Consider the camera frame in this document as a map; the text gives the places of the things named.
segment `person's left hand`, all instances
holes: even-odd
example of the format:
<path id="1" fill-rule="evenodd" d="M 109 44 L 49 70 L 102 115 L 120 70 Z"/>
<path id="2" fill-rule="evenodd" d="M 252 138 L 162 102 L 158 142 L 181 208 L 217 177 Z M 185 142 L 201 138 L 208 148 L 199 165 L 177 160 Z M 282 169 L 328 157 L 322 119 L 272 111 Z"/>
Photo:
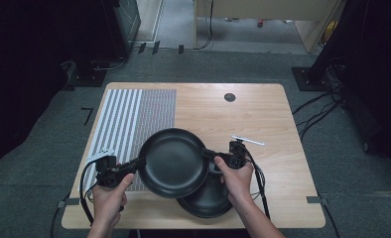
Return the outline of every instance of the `person's left hand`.
<path id="1" fill-rule="evenodd" d="M 93 193 L 93 224 L 103 224 L 106 228 L 113 229 L 121 218 L 120 207 L 127 203 L 125 190 L 133 182 L 134 175 L 127 175 L 122 182 L 110 189 L 102 186 L 95 186 Z"/>

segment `striped placemat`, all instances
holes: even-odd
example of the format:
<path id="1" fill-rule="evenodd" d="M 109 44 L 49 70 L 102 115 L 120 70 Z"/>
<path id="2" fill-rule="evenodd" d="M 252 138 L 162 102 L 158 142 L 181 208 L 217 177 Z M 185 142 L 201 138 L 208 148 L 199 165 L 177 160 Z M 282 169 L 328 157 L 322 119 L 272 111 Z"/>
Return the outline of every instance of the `striped placemat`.
<path id="1" fill-rule="evenodd" d="M 87 157 L 112 149 L 121 164 L 137 158 L 151 135 L 174 127 L 176 95 L 174 89 L 108 89 Z M 95 177 L 93 164 L 85 175 L 85 190 Z M 147 188 L 135 176 L 128 190 Z"/>

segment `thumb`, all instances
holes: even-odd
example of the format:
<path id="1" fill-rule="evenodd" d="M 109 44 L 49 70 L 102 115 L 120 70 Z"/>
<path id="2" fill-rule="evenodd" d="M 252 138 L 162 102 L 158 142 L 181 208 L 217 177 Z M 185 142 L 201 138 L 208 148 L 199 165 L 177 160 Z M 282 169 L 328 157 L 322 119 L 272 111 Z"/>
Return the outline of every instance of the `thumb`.
<path id="1" fill-rule="evenodd" d="M 126 177 L 124 177 L 121 181 L 121 183 L 117 186 L 116 190 L 118 190 L 118 193 L 124 193 L 125 190 L 131 183 L 133 183 L 134 174 L 128 174 Z"/>
<path id="2" fill-rule="evenodd" d="M 224 162 L 224 160 L 221 157 L 215 157 L 214 162 L 219 167 L 219 169 L 223 172 L 224 175 L 226 175 L 230 168 L 227 166 L 227 164 Z"/>

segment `person's right arm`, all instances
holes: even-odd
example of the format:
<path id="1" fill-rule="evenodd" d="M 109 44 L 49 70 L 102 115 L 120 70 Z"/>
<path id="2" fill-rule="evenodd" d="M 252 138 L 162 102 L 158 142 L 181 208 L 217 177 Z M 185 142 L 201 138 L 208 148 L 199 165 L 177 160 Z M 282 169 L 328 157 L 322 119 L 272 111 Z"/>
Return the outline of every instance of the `person's right arm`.
<path id="1" fill-rule="evenodd" d="M 214 158 L 214 161 L 223 172 L 224 182 L 229 190 L 229 201 L 238 212 L 250 236 L 252 238 L 284 237 L 252 200 L 250 184 L 253 167 L 251 163 L 246 163 L 239 170 L 233 170 L 221 157 Z"/>

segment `wooden desk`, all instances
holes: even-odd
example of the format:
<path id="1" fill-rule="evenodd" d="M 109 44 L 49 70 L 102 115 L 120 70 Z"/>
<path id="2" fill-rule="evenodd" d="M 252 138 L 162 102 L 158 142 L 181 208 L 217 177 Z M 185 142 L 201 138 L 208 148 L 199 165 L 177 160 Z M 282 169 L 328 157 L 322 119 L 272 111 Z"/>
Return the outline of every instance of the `wooden desk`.
<path id="1" fill-rule="evenodd" d="M 245 142 L 265 178 L 270 215 L 278 228 L 320 228 L 326 223 L 322 207 L 307 203 L 317 196 L 310 169 L 298 136 L 284 88 L 280 84 L 216 83 L 110 83 L 101 101 L 70 197 L 79 197 L 81 171 L 95 133 L 106 91 L 114 88 L 175 89 L 175 127 L 195 133 L 211 150 L 227 152 L 232 135 L 265 142 L 258 146 Z M 227 102 L 224 94 L 236 100 Z M 253 177 L 251 191 L 258 191 Z M 243 228 L 237 213 L 197 218 L 184 211 L 176 200 L 162 198 L 150 191 L 127 192 L 128 203 L 116 228 L 127 229 L 207 229 Z M 256 203 L 262 208 L 261 199 Z M 89 228 L 79 205 L 68 206 L 64 228 Z"/>
<path id="2" fill-rule="evenodd" d="M 213 18 L 296 20 L 295 26 L 310 53 L 344 0 L 214 0 Z M 211 0 L 195 0 L 194 47 L 197 18 L 210 16 Z"/>

